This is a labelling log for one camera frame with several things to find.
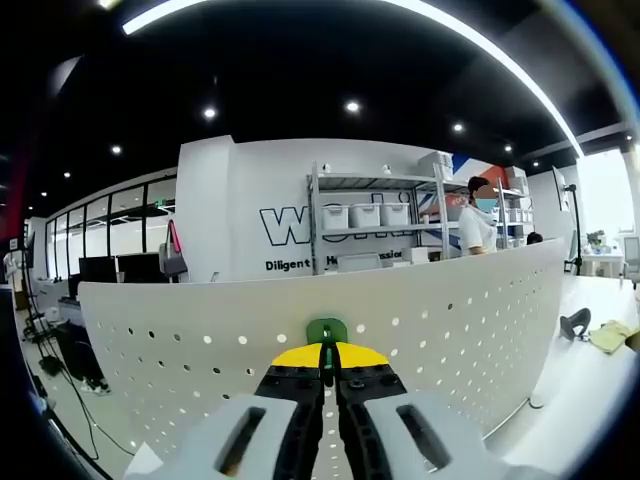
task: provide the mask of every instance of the glass wall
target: glass wall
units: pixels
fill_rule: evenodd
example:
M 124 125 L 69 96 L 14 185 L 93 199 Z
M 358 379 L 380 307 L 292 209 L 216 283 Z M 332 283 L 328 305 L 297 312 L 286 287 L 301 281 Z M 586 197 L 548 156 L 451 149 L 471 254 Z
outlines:
M 45 247 L 49 278 L 80 273 L 84 257 L 141 253 L 143 247 L 157 252 L 175 214 L 175 197 L 174 176 L 115 192 L 50 220 Z
M 109 197 L 102 197 L 87 205 L 87 257 L 107 255 L 107 209 Z
M 80 259 L 84 257 L 84 207 L 69 213 L 69 274 L 80 273 Z
M 147 192 L 147 252 L 157 252 L 167 238 L 167 224 L 176 210 L 176 179 L 151 183 Z
M 67 263 L 67 214 L 56 219 L 56 266 L 58 277 L 68 278 L 69 269 Z
M 144 187 L 113 194 L 111 200 L 111 255 L 142 252 L 142 197 Z
M 56 272 L 56 254 L 55 254 L 55 241 L 56 236 L 54 233 L 55 221 L 51 221 L 47 223 L 47 269 L 49 272 L 49 278 L 54 278 L 57 276 Z

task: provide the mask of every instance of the floor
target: floor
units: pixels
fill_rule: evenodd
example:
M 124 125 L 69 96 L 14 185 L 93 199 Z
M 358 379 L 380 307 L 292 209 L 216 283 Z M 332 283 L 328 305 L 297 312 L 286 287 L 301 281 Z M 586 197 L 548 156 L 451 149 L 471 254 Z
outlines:
M 639 292 L 636 292 L 636 300 L 640 303 Z M 17 319 L 19 330 L 22 330 L 23 325 L 21 317 L 22 315 L 19 315 Z M 55 412 L 76 441 L 83 446 L 89 455 L 93 456 L 89 426 L 73 388 L 62 375 L 49 377 L 42 371 L 38 364 L 40 354 L 35 345 L 23 342 L 22 346 L 25 358 L 32 371 L 41 378 L 49 397 L 55 401 Z M 81 384 L 76 382 L 75 385 L 80 391 Z M 127 415 L 120 413 L 115 399 L 112 396 L 98 397 L 92 393 L 81 391 L 80 395 L 96 422 L 125 449 L 136 452 L 139 446 L 132 445 L 132 442 L 136 443 L 135 434 L 130 428 Z M 487 448 L 496 455 L 510 460 L 510 453 L 513 454 L 515 450 L 514 446 L 519 443 L 526 443 L 526 441 L 523 442 L 523 439 L 526 440 L 525 437 L 532 430 L 535 430 L 534 426 L 539 423 L 544 414 L 545 409 L 534 410 L 529 405 L 526 405 L 500 430 L 486 440 Z M 122 478 L 132 457 L 122 452 L 97 428 L 93 428 L 93 435 L 100 456 L 97 463 L 114 479 Z

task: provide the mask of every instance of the curved light strip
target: curved light strip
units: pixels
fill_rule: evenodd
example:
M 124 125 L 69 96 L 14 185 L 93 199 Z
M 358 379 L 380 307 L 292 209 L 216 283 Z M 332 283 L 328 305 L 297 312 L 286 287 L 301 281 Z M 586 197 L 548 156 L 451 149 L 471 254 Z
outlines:
M 147 10 L 143 14 L 135 17 L 134 19 L 128 21 L 122 26 L 122 29 L 127 35 L 131 35 L 136 30 L 149 25 L 150 23 L 162 18 L 166 15 L 169 15 L 173 12 L 181 10 L 183 8 L 189 7 L 191 5 L 195 5 L 196 3 L 201 3 L 209 0 L 168 0 L 167 2 L 158 5 L 157 7 L 152 8 L 151 10 Z M 564 134 L 567 136 L 571 145 L 575 149 L 579 158 L 584 157 L 584 153 L 582 152 L 582 148 L 580 148 L 580 144 L 576 139 L 575 135 L 569 128 L 569 125 L 562 117 L 556 106 L 553 104 L 551 99 L 547 96 L 546 93 L 538 86 L 538 84 L 529 76 L 524 69 L 514 62 L 511 57 L 509 57 L 506 53 L 504 53 L 500 48 L 491 42 L 486 37 L 482 36 L 479 32 L 468 26 L 467 24 L 461 22 L 457 18 L 449 15 L 448 13 L 443 12 L 435 7 L 427 3 L 423 3 L 420 0 L 377 0 L 379 2 L 389 3 L 391 5 L 396 5 L 398 7 L 404 8 L 406 10 L 411 10 L 414 13 L 422 15 L 423 17 L 427 17 L 434 22 L 438 22 L 440 25 L 447 27 L 450 30 L 453 30 L 459 35 L 462 35 L 464 38 L 469 40 L 470 42 L 476 44 L 478 47 L 483 49 L 493 58 L 498 60 L 507 70 L 513 73 L 518 80 L 520 80 L 530 91 L 533 93 L 540 103 L 547 109 L 547 111 L 551 114 L 553 119 L 556 121 L 558 126 L 562 129 Z

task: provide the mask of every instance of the window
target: window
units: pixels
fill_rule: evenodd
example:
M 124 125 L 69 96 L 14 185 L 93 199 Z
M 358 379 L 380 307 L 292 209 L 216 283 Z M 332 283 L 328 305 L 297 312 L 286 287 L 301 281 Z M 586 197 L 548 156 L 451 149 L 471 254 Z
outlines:
M 167 238 L 167 224 L 176 206 L 176 179 L 149 184 L 147 192 L 147 252 L 157 252 Z
M 111 200 L 111 255 L 142 252 L 144 188 L 115 193 Z
M 68 278 L 67 268 L 67 214 L 60 215 L 56 219 L 56 265 L 58 277 Z
M 47 268 L 49 270 L 49 278 L 55 278 L 58 274 L 56 272 L 56 257 L 55 257 L 55 222 L 51 221 L 47 223 Z
M 80 273 L 80 259 L 84 257 L 82 230 L 84 225 L 84 207 L 69 213 L 69 274 Z
M 107 255 L 107 208 L 109 198 L 102 197 L 87 205 L 87 257 Z
M 620 150 L 578 159 L 578 175 L 586 232 L 604 230 L 613 238 L 634 231 L 631 188 Z

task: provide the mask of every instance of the metal shelving unit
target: metal shelving unit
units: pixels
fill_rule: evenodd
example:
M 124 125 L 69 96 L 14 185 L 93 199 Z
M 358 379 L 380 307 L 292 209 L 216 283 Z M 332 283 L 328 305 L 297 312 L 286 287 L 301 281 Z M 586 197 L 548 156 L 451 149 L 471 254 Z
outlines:
M 500 205 L 500 226 L 505 225 L 506 210 L 505 201 L 524 198 L 519 192 L 502 188 L 502 182 L 498 179 L 498 199 Z M 323 230 L 321 222 L 321 196 L 338 193 L 362 193 L 362 192 L 401 192 L 409 193 L 410 225 L 397 227 L 371 227 L 348 228 L 343 230 Z M 458 222 L 449 222 L 445 195 L 466 194 L 467 184 L 450 180 L 443 180 L 436 172 L 435 177 L 421 177 L 413 175 L 360 175 L 355 173 L 319 173 L 318 165 L 313 163 L 311 175 L 308 175 L 307 192 L 309 200 L 309 214 L 311 226 L 311 258 L 314 275 L 325 271 L 326 255 L 323 245 L 324 238 L 337 236 L 353 236 L 363 234 L 380 234 L 392 232 L 404 232 L 415 234 L 416 245 L 422 246 L 422 233 L 428 231 L 442 232 L 442 258 L 449 258 L 449 230 L 458 228 Z M 440 223 L 422 224 L 419 222 L 418 193 L 432 193 L 436 195 L 440 209 Z M 507 226 L 522 224 L 522 222 L 510 223 Z M 504 244 L 507 242 L 507 228 L 503 228 Z

